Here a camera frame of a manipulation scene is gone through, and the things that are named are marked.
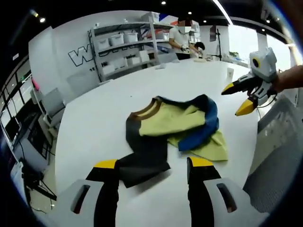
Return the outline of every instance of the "box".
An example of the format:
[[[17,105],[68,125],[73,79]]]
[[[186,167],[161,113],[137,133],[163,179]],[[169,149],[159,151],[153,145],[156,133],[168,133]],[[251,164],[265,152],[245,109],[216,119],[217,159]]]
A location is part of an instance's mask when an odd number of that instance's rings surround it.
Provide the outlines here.
[[[150,60],[150,57],[149,57],[147,51],[139,51],[138,57],[140,58],[141,62],[146,62],[146,61]]]
[[[110,62],[110,65],[113,65],[116,70],[128,66],[126,58],[115,59]]]
[[[169,40],[169,33],[168,32],[159,32],[156,34],[156,39]]]
[[[113,65],[107,65],[107,66],[102,67],[102,71],[103,71],[103,74],[106,75],[106,74],[109,74],[109,73],[115,71],[115,67]]]
[[[108,39],[98,40],[97,43],[98,43],[98,49],[99,49],[100,51],[102,51],[102,50],[104,50],[104,49],[110,47],[109,42],[108,42]]]
[[[129,58],[129,59],[127,59],[127,63],[128,63],[128,65],[140,64],[140,58],[139,57]]]
[[[138,33],[126,33],[124,34],[124,43],[134,43],[138,41]]]
[[[119,46],[124,44],[124,38],[123,38],[124,34],[117,34],[117,35],[113,35],[109,38],[109,43],[111,46]]]
[[[150,17],[152,17],[152,21],[154,23],[159,23],[159,15],[160,15],[160,13],[148,12],[140,18],[140,21],[149,22]]]

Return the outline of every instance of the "white shirt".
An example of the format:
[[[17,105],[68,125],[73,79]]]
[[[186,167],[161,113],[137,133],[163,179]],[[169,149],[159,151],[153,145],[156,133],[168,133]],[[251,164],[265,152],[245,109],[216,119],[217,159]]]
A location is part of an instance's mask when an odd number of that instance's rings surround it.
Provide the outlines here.
[[[173,27],[169,30],[169,38],[174,39],[177,44],[180,46],[188,47],[189,44],[189,34],[188,33],[181,33],[179,32],[178,26]],[[175,53],[188,53],[188,52],[182,52],[180,49],[172,47],[175,51]]]

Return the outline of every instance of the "shelving unit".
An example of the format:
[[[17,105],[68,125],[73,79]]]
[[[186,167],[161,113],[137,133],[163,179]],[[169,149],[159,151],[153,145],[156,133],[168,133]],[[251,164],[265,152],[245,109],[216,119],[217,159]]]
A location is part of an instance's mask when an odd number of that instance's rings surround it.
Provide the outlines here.
[[[145,61],[145,62],[140,62],[139,64],[129,65],[129,66],[127,66],[127,67],[117,69],[117,70],[115,70],[114,72],[105,74],[105,78],[111,77],[112,75],[114,75],[114,74],[116,74],[116,73],[123,72],[123,71],[125,71],[125,70],[129,70],[129,69],[132,69],[132,68],[135,68],[135,67],[138,67],[138,66],[141,66],[141,65],[150,64],[150,63],[155,63],[155,59],[152,59],[152,60],[149,60],[149,61]]]
[[[146,65],[148,63],[154,63],[154,64],[159,64],[159,58],[158,58],[158,47],[157,43],[165,43],[169,42],[168,40],[157,40],[156,39],[156,34],[155,34],[155,29],[163,29],[163,30],[169,30],[173,25],[168,25],[168,24],[163,24],[163,23],[153,23],[152,19],[150,18],[149,22],[125,22],[125,23],[119,23],[119,24],[113,24],[113,25],[108,25],[108,26],[103,26],[103,27],[94,27],[91,30],[88,31],[88,36],[89,36],[89,44],[91,48],[91,52],[93,55],[93,62],[95,64],[95,68],[99,77],[100,82],[105,81],[107,78],[111,77],[112,75],[132,69],[134,67],[138,67],[141,65]],[[143,40],[142,38],[142,29],[149,29],[151,31],[151,40]],[[100,35],[105,35],[108,33],[115,33],[115,32],[120,32],[120,31],[126,31],[126,30],[135,30],[138,33],[138,42],[135,43],[126,43],[118,46],[110,46],[104,50],[99,50],[98,49],[98,40]],[[102,70],[102,65],[101,63],[103,60],[101,59],[102,56],[100,56],[101,53],[109,52],[112,50],[117,50],[117,49],[122,49],[124,47],[128,46],[133,46],[137,45],[141,50],[144,50],[144,45],[146,44],[152,44],[153,45],[153,52],[154,52],[154,59],[151,59],[150,61],[147,62],[141,62],[140,64],[136,65],[130,65],[128,67],[124,67],[121,69],[117,69],[114,72],[111,72],[109,74],[104,75],[103,70]]]

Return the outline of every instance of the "white table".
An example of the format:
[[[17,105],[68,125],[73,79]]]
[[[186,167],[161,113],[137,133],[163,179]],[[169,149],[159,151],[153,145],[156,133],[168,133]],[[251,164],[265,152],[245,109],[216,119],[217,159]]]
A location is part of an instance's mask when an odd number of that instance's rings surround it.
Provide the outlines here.
[[[169,63],[165,69],[144,69],[106,83],[70,102],[59,129],[55,157],[57,192],[77,179],[85,179],[101,160],[120,159],[132,153],[125,140],[125,121],[130,112],[146,107],[152,97],[187,101],[206,94],[218,106],[220,129],[228,146],[229,160],[217,162],[221,177],[244,186],[253,160],[258,115],[236,117],[246,93],[222,96],[227,85],[227,68],[234,68],[233,80],[249,69],[226,62]],[[126,189],[119,186],[116,226],[191,226],[187,200],[187,162],[169,145],[171,167],[161,182],[149,180]]]

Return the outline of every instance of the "plastic container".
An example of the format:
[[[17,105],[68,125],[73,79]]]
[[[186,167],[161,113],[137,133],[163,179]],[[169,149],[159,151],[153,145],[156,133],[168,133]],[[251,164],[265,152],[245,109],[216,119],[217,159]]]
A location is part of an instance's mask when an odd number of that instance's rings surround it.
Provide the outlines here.
[[[128,65],[140,64],[140,57],[129,58],[129,59],[127,59],[127,63],[128,63]]]
[[[104,75],[107,75],[107,74],[115,71],[115,67],[113,65],[107,65],[107,66],[102,67],[102,71],[103,71]]]
[[[139,51],[138,57],[140,58],[141,62],[146,62],[150,60],[147,51]]]
[[[152,17],[152,21],[154,23],[159,23],[159,15],[160,15],[160,13],[148,12],[140,18],[140,21],[149,22],[150,17]]]
[[[109,38],[109,43],[111,46],[119,46],[124,44],[124,34],[113,35]]]
[[[138,41],[138,33],[126,33],[124,34],[124,43],[134,43]]]
[[[98,49],[99,49],[100,51],[102,51],[102,50],[104,50],[104,49],[110,47],[109,42],[108,42],[108,39],[98,40],[97,43],[98,43]]]
[[[113,65],[116,70],[128,66],[126,58],[115,59],[110,62],[110,65]]]
[[[168,32],[159,32],[156,34],[156,39],[169,40],[169,33]]]

